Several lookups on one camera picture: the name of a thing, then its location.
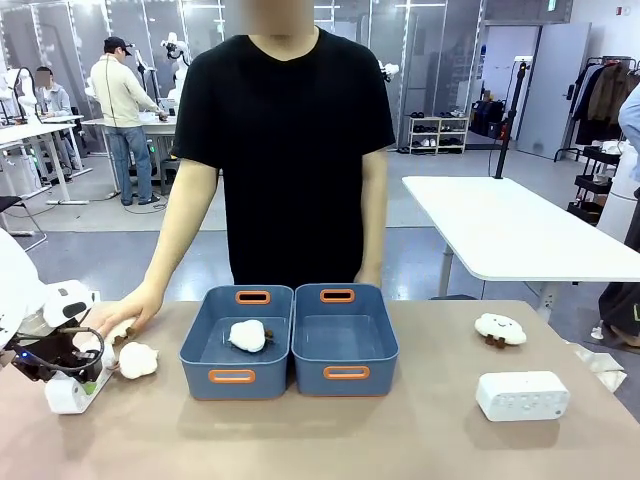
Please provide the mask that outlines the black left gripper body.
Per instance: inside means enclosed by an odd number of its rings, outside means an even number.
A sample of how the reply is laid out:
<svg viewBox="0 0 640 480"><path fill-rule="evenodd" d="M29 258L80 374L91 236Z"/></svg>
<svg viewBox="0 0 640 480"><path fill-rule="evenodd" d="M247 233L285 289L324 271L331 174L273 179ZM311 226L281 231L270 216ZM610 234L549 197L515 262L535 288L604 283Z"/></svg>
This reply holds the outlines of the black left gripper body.
<svg viewBox="0 0 640 480"><path fill-rule="evenodd" d="M39 340L12 340L10 350L15 353L11 364L34 382L48 382L60 373L82 384L97 380L102 371L102 340L81 349L72 334L63 333Z"/></svg>

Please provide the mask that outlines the person right hand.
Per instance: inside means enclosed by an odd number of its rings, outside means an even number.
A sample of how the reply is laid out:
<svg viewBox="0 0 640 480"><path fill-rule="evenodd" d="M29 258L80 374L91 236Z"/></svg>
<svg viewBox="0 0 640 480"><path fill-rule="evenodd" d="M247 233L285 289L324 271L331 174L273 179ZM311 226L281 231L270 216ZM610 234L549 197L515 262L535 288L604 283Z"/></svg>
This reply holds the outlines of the person right hand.
<svg viewBox="0 0 640 480"><path fill-rule="evenodd" d="M133 319L129 326L134 333L140 332L159 312L166 288L144 281L135 290L117 302L107 302L93 313L96 330L106 337L125 320Z"/></svg>

